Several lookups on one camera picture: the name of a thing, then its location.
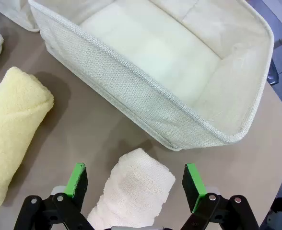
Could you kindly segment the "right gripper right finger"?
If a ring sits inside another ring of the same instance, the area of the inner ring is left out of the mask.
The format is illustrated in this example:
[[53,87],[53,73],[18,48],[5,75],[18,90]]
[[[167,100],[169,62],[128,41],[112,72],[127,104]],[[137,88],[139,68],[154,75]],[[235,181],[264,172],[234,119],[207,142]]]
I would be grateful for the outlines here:
[[258,230],[253,211],[242,195],[225,199],[209,193],[193,163],[185,165],[182,178],[190,217],[181,229],[204,230],[209,223],[218,223],[223,230]]

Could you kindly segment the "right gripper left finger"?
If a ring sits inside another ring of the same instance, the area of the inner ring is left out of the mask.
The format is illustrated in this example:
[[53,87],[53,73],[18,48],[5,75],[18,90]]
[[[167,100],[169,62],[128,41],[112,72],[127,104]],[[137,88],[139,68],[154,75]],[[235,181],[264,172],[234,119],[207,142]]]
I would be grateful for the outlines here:
[[42,199],[37,195],[25,198],[15,230],[50,230],[55,224],[63,224],[68,230],[92,230],[81,209],[88,186],[86,166],[77,163],[64,192]]

